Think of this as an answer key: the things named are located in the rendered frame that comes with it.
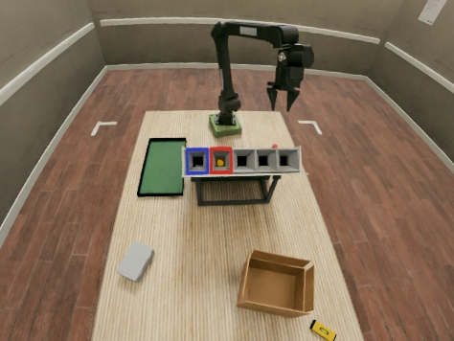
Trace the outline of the yellow pocket level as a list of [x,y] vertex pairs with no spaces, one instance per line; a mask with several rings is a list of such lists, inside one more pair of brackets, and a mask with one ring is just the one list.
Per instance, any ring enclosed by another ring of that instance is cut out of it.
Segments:
[[328,329],[321,323],[319,323],[317,320],[312,320],[312,323],[309,327],[311,330],[325,338],[327,341],[334,341],[336,338],[336,333],[333,332],[332,330]]

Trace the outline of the brown cardboard box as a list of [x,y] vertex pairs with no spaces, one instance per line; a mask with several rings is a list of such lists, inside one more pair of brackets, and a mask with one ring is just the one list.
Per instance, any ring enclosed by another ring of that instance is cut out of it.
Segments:
[[243,266],[236,307],[288,318],[314,310],[315,264],[306,271],[302,267],[310,260],[257,249],[251,258],[250,254]]

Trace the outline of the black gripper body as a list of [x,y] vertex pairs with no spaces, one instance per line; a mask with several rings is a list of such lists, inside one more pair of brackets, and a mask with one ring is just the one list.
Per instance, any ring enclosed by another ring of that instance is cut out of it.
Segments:
[[[285,67],[285,66],[282,66],[282,65],[277,65],[277,67]],[[294,90],[295,88],[293,87],[290,87],[287,85],[287,83],[279,83],[279,82],[271,82],[271,81],[268,81],[267,82],[267,85],[270,85],[272,87],[266,87],[266,89],[269,89],[269,90],[280,90],[280,91],[292,91],[292,92],[300,92],[300,90]]]

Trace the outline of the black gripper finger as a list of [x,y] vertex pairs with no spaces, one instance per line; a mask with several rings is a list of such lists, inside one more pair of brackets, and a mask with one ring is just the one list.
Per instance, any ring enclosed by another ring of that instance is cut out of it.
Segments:
[[[300,92],[287,91],[286,111],[289,112],[292,104],[295,102]],[[291,96],[289,96],[291,95]],[[291,98],[292,97],[292,98]]]
[[[268,97],[269,97],[269,100],[270,100],[270,103],[271,103],[272,111],[274,111],[278,91],[266,89],[266,92],[268,94]],[[271,99],[271,96],[272,96],[272,99]]]

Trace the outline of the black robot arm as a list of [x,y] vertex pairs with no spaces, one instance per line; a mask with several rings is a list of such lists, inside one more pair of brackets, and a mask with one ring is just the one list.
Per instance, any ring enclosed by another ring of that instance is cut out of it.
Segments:
[[305,68],[311,67],[314,62],[312,46],[310,44],[298,44],[299,32],[295,26],[271,26],[274,24],[237,22],[234,20],[217,23],[215,29],[211,31],[211,37],[213,37],[216,45],[221,83],[221,95],[218,96],[220,112],[216,114],[216,125],[236,125],[236,115],[233,114],[233,111],[238,112],[241,108],[238,92],[234,91],[232,84],[228,35],[263,40],[273,44],[273,49],[284,48],[282,51],[278,51],[277,65],[285,67],[276,67],[275,82],[287,83],[290,87],[297,88],[300,86],[304,78]]

